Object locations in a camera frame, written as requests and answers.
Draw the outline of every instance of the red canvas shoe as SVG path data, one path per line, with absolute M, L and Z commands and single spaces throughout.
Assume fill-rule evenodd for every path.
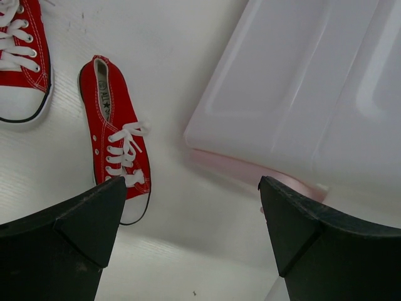
M 94 56 L 81 70 L 78 88 L 91 135 L 96 184 L 123 176 L 128 187 L 121 223 L 139 221 L 150 197 L 150 166 L 139 122 L 120 70 L 103 56 Z
M 49 109 L 49 49 L 38 0 L 0 1 L 0 126 L 28 130 Z

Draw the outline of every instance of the all star logo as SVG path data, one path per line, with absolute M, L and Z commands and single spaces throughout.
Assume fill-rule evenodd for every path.
M 100 80 L 99 81 L 99 96 L 102 101 L 102 111 L 108 120 L 110 116 L 110 93 L 108 91 L 107 82 Z
M 100 81 L 99 81 L 99 89 L 100 89 L 101 91 L 106 90 L 106 89 L 107 89 L 107 82 L 105 82 L 104 80 L 100 80 Z

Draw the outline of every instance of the black plastic part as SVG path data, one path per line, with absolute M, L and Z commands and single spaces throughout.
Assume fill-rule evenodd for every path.
M 0 225 L 0 300 L 94 300 L 126 193 L 116 177 Z
M 347 215 L 271 177 L 259 184 L 291 301 L 401 300 L 401 230 Z

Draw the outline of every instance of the white rubber sole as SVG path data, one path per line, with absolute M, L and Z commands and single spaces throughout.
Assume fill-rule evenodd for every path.
M 32 130 L 37 127 L 42 121 L 46 118 L 50 111 L 51 107 L 51 99 L 53 97 L 53 89 L 55 87 L 55 71 L 53 67 L 51 67 L 51 76 L 50 76 L 50 90 L 49 94 L 44 101 L 43 108 L 39 112 L 39 114 L 34 118 L 27 122 L 4 122 L 0 120 L 0 127 L 6 130 L 12 130 L 14 132 L 26 132 L 28 130 Z

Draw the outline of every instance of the white floor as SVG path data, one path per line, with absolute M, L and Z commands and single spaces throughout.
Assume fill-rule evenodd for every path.
M 94 54 L 123 71 L 152 166 L 150 208 L 120 228 L 97 300 L 262 301 L 276 278 L 256 187 L 187 162 L 185 126 L 246 0 L 42 0 L 55 68 L 37 129 L 0 130 L 0 224 L 92 187 L 76 77 Z

